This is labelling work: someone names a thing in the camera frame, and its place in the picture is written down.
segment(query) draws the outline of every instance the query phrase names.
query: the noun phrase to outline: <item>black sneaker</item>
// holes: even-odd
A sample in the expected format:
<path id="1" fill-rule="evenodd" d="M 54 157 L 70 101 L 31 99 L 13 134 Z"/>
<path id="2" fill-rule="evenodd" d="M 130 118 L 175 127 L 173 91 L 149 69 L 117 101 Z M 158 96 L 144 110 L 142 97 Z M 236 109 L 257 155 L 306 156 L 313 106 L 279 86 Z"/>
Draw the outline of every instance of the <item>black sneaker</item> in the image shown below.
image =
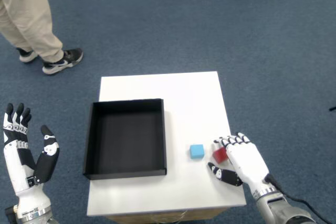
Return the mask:
<path id="1" fill-rule="evenodd" d="M 55 63 L 44 62 L 42 68 L 43 73 L 45 74 L 54 74 L 62 71 L 66 68 L 72 68 L 78 64 L 83 58 L 83 51 L 80 48 L 71 49 L 64 51 L 64 56 L 62 59 Z"/>
<path id="2" fill-rule="evenodd" d="M 20 61 L 23 63 L 29 63 L 36 59 L 38 56 L 34 51 L 26 52 L 21 48 L 17 48 L 20 53 Z"/>

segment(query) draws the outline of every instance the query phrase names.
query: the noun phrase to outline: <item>wooden table base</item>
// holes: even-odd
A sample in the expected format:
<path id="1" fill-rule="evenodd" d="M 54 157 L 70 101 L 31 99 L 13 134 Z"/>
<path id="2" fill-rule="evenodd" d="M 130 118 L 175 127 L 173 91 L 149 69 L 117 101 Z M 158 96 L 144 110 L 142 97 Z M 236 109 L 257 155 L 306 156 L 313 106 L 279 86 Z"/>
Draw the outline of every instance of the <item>wooden table base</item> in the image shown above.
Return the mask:
<path id="1" fill-rule="evenodd" d="M 140 215 L 107 216 L 107 218 L 119 224 L 172 223 L 177 221 L 212 219 L 227 209 L 228 208 L 215 208 L 175 212 L 154 212 L 151 214 Z"/>

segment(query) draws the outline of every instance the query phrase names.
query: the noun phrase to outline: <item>khaki trousers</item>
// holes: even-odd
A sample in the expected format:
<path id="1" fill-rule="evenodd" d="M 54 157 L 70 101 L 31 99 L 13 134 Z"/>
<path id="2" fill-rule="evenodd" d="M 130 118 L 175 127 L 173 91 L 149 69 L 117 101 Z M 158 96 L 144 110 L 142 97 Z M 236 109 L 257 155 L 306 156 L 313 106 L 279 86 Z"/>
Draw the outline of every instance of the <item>khaki trousers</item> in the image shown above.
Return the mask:
<path id="1" fill-rule="evenodd" d="M 44 61 L 63 57 L 53 34 L 48 0 L 0 0 L 0 32 L 15 47 L 34 50 Z"/>

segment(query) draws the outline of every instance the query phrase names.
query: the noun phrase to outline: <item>black box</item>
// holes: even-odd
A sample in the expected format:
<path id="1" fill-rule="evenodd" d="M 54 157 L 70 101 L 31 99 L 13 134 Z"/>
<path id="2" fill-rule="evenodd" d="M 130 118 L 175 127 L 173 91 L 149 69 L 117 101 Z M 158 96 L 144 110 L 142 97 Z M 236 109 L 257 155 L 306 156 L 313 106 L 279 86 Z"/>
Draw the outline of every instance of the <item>black box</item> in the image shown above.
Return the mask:
<path id="1" fill-rule="evenodd" d="M 83 174 L 88 179 L 166 175 L 163 100 L 93 103 Z"/>

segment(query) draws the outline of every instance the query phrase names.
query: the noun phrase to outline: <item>white table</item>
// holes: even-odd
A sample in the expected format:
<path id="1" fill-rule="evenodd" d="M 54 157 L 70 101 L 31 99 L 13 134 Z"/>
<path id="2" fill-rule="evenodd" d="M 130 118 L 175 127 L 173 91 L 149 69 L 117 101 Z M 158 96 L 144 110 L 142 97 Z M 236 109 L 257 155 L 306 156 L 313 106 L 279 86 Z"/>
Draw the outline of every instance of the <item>white table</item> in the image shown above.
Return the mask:
<path id="1" fill-rule="evenodd" d="M 99 101 L 164 99 L 167 175 L 92 180 L 87 215 L 245 205 L 242 186 L 220 182 L 207 166 L 212 141 L 230 135 L 220 88 L 217 72 L 102 77 Z M 190 158 L 191 144 L 203 144 L 202 160 Z"/>

